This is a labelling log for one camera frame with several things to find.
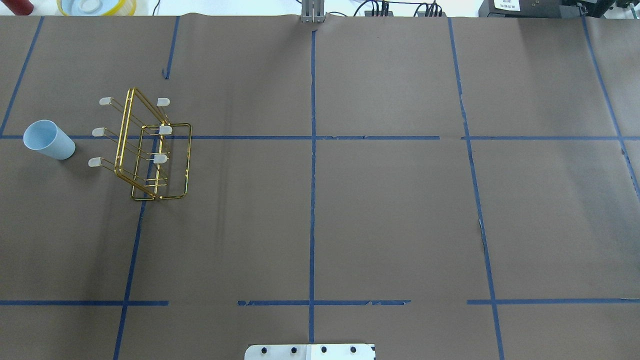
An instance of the gold wire rack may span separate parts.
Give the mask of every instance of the gold wire rack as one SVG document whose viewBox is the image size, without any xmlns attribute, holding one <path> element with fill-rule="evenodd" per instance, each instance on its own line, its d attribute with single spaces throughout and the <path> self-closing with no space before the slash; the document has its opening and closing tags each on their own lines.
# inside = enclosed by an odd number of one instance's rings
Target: gold wire rack
<svg viewBox="0 0 640 360">
<path fill-rule="evenodd" d="M 180 199 L 187 194 L 192 129 L 191 124 L 172 124 L 169 121 L 164 111 L 164 107 L 169 103 L 169 99 L 161 97 L 156 105 L 153 105 L 137 88 L 129 89 L 124 106 L 112 97 L 100 99 L 100 105 L 110 105 L 122 113 L 119 134 L 106 127 L 98 127 L 92 131 L 94 137 L 109 138 L 118 144 L 116 157 L 113 162 L 103 157 L 92 158 L 88 164 L 90 167 L 104 167 L 113 171 L 117 177 L 129 183 L 131 198 L 134 200 Z M 135 104 L 142 104 L 147 110 L 134 113 Z M 173 130 L 180 127 L 188 130 L 184 189 L 181 188 L 179 193 L 170 194 L 170 172 L 167 169 L 170 168 L 171 159 L 175 154 L 172 153 L 169 139 L 176 137 Z"/>
</svg>

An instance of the white label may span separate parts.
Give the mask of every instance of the white label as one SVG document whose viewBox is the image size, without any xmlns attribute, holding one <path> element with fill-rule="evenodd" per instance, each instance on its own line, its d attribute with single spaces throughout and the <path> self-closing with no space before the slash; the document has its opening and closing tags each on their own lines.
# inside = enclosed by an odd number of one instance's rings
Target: white label
<svg viewBox="0 0 640 360">
<path fill-rule="evenodd" d="M 493 0 L 493 4 L 497 9 L 503 9 L 511 12 L 520 11 L 520 0 Z"/>
</svg>

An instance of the metal bracket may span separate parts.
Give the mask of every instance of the metal bracket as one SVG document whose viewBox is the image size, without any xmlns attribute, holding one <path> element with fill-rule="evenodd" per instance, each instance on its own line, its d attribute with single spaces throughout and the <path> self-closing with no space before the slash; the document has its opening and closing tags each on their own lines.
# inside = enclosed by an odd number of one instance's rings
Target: metal bracket
<svg viewBox="0 0 640 360">
<path fill-rule="evenodd" d="M 302 22 L 324 22 L 326 13 L 324 12 L 324 0 L 301 0 Z"/>
<path fill-rule="evenodd" d="M 373 344 L 252 345 L 244 360 L 375 360 Z"/>
</svg>

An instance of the table surface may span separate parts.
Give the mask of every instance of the table surface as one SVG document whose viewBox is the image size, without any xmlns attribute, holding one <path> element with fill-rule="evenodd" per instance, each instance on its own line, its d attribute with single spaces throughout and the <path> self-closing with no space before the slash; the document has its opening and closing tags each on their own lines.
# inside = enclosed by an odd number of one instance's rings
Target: table surface
<svg viewBox="0 0 640 360">
<path fill-rule="evenodd" d="M 4 18 L 0 358 L 635 359 L 639 30 Z M 132 86 L 193 125 L 184 199 L 87 167 Z M 23 146 L 39 119 L 70 159 Z"/>
<path fill-rule="evenodd" d="M 58 11 L 55 0 L 31 0 L 35 5 L 33 15 L 62 15 Z M 325 0 L 325 11 L 342 12 L 353 15 L 360 6 L 357 0 Z M 135 15 L 151 15 L 157 4 L 156 0 L 137 0 Z M 450 17 L 477 17 L 478 8 L 482 0 L 441 0 L 438 2 Z M 394 16 L 413 16 L 416 6 L 412 4 L 391 4 L 390 10 Z M 300 14 L 301 5 L 295 0 L 161 0 L 156 15 L 184 15 L 187 13 L 201 13 L 204 15 L 285 15 Z M 4 4 L 0 3 L 0 15 L 12 15 Z M 608 19 L 633 19 L 629 9 L 614 7 L 605 16 Z"/>
</svg>

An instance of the yellow container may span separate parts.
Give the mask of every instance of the yellow container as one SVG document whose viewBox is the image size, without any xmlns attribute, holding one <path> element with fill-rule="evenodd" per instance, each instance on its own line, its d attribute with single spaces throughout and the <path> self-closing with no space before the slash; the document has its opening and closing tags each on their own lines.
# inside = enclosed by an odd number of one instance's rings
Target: yellow container
<svg viewBox="0 0 640 360">
<path fill-rule="evenodd" d="M 136 12 L 136 0 L 58 0 L 64 16 L 124 16 Z"/>
</svg>

